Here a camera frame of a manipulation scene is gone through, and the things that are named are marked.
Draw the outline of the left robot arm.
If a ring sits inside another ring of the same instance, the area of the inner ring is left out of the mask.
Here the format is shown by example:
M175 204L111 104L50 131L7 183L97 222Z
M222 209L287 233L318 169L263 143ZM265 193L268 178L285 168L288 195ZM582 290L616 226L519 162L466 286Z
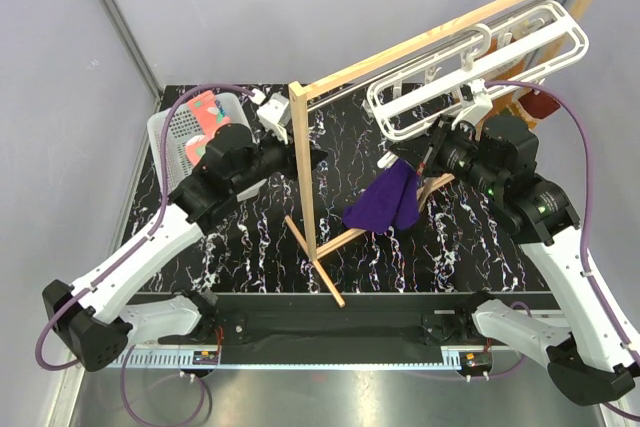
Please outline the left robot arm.
M234 212L241 193L275 173L296 178L294 141L271 133L254 141L245 125L227 124L123 247L71 284L52 281L42 292L49 325L76 362L96 372L136 344L166 337L208 341L216 329L214 295L183 291L163 301L130 301L170 260Z

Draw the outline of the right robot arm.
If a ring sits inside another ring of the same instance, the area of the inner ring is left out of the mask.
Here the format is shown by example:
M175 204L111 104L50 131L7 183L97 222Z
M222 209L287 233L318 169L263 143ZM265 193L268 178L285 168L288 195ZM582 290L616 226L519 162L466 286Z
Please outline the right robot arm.
M539 140L514 116L495 116L473 139L450 116L423 135L394 144L393 154L424 176L451 174L486 195L492 219L542 274L567 325L552 326L489 293L455 310L455 337L503 343L546 369L556 388L579 406L617 401L635 387L639 363L611 320L598 271L582 253L579 216L567 194L536 173Z

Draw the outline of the white clip hanger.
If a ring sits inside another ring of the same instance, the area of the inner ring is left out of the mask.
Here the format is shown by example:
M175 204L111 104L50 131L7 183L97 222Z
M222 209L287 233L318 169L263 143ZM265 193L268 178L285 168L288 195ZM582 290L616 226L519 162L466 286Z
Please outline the white clip hanger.
M460 109L453 93L456 86L482 78L493 104L516 88L489 87L489 82L538 51L564 42L568 44L565 50L517 71L507 77L509 81L541 84L551 74L575 64L589 49L585 31L553 0L492 25L475 24L453 44L371 83L364 109L388 141L411 139L426 133L439 116L455 117Z

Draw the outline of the pink dotted sock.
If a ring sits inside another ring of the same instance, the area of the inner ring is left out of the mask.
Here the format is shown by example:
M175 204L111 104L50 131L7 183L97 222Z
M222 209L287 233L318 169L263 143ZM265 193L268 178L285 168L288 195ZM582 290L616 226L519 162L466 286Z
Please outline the pink dotted sock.
M187 106L203 133L209 138L213 138L220 128L231 122L230 117L211 90L190 99Z
M185 154L192 166L196 166L199 163L206 152L206 145L210 140L210 136L201 134L193 136L186 142L184 146Z

